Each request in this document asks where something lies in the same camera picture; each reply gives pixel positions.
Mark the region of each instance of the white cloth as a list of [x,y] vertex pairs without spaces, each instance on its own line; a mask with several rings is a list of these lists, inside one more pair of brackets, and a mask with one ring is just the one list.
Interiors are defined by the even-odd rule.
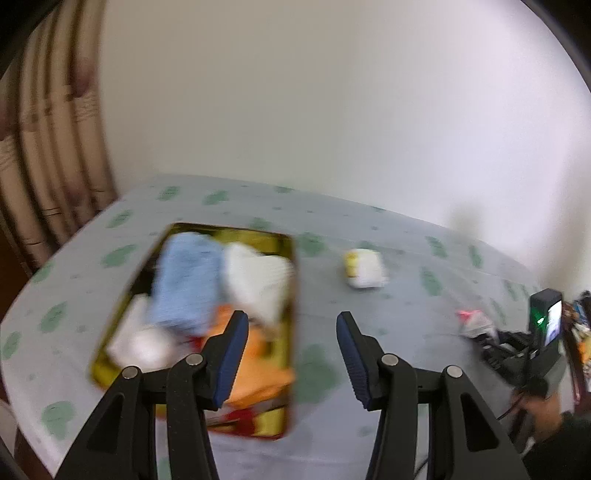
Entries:
[[142,372],[169,367],[176,357],[177,342],[165,329],[147,325],[150,297],[135,295],[107,344],[107,353],[117,365],[135,365]]
[[225,249],[224,281],[237,309],[275,336],[285,306],[293,267],[277,255],[263,255],[239,242]]
[[355,258],[355,275],[348,277],[354,288],[383,287],[388,283],[388,274],[379,252],[367,248],[349,250],[347,255]]

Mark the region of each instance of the tablecloth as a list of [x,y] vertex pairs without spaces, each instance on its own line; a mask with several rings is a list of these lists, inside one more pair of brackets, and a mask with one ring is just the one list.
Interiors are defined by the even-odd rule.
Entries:
[[[377,413],[356,401],[335,320],[350,310],[363,333],[415,367],[460,365],[495,413],[509,388],[458,337],[456,311],[481,309],[502,329],[523,330],[532,274],[489,245],[379,207],[284,186],[159,176],[87,224],[31,279],[0,329],[2,371],[20,428],[55,474],[102,395],[89,364],[113,308],[167,225],[195,222],[282,232],[297,241],[294,418],[274,442],[213,434],[222,479],[359,479]],[[373,248],[389,284],[346,285],[343,253]],[[418,456],[427,451],[420,409]],[[165,424],[157,423],[158,471],[170,478]]]

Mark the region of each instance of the curtain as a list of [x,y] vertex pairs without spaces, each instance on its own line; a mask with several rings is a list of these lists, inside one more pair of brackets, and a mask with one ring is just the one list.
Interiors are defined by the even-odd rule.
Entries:
[[0,79],[0,212],[34,271],[116,199],[100,122],[105,0],[64,0]]

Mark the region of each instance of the white wall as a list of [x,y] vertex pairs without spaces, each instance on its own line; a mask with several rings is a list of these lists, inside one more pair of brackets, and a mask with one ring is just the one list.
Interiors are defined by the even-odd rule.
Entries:
[[100,85],[122,191],[158,171],[293,186],[591,287],[570,274],[591,95],[519,0],[112,0]]

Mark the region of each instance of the blue rubber finger pad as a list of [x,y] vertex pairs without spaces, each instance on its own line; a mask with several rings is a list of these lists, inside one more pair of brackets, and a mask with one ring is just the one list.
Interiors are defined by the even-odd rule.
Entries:
[[343,355],[345,367],[353,385],[355,397],[359,400],[364,408],[368,408],[370,395],[368,373],[361,360],[361,356],[355,346],[353,336],[347,327],[345,319],[339,315],[336,319],[336,337],[339,342],[340,353]]
[[248,316],[242,312],[238,326],[230,340],[230,344],[228,345],[217,373],[213,402],[218,408],[220,408],[230,396],[232,386],[234,385],[234,379],[236,378],[236,372],[238,371],[240,360],[242,360],[242,352],[244,351],[247,338]]

